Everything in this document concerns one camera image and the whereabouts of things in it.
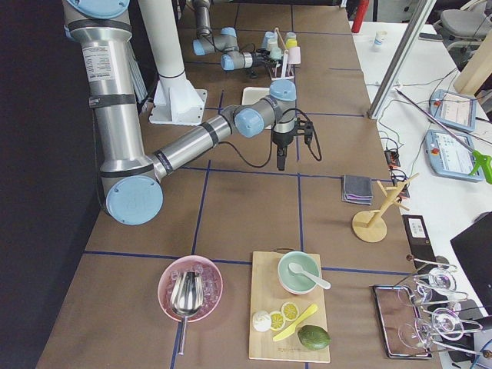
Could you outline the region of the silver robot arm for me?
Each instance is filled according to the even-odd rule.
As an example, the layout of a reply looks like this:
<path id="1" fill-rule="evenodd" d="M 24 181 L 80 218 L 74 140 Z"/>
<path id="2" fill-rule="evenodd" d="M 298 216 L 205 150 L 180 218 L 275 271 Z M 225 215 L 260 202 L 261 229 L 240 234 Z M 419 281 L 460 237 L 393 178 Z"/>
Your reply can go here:
<path id="1" fill-rule="evenodd" d="M 108 213 L 126 225 L 144 224 L 161 209 L 163 177 L 193 161 L 234 133 L 247 138 L 265 128 L 286 135 L 294 127 L 297 92 L 292 81 L 273 81 L 268 95 L 252 105 L 232 105 L 203 121 L 202 91 L 187 79 L 175 19 L 168 1 L 139 4 L 158 69 L 158 87 L 172 123 L 191 130 L 146 154 L 131 80 L 127 1 L 66 1 L 65 27 L 82 49 L 104 162 L 100 168 Z"/>
<path id="2" fill-rule="evenodd" d="M 242 52 L 238 46 L 236 31 L 232 27 L 223 28 L 219 35 L 214 35 L 209 18 L 210 1 L 197 0 L 191 3 L 196 25 L 193 49 L 197 56 L 221 53 L 221 67 L 225 71 L 266 66 L 271 62 L 265 49 Z"/>

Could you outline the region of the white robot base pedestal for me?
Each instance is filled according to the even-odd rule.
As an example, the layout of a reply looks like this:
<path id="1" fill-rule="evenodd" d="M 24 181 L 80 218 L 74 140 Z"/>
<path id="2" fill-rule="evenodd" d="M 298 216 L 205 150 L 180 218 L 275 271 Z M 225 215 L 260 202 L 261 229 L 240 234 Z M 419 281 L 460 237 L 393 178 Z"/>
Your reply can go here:
<path id="1" fill-rule="evenodd" d="M 199 125 L 207 92 L 194 88 L 185 73 L 172 3 L 144 0 L 138 4 L 159 78 L 150 122 Z"/>

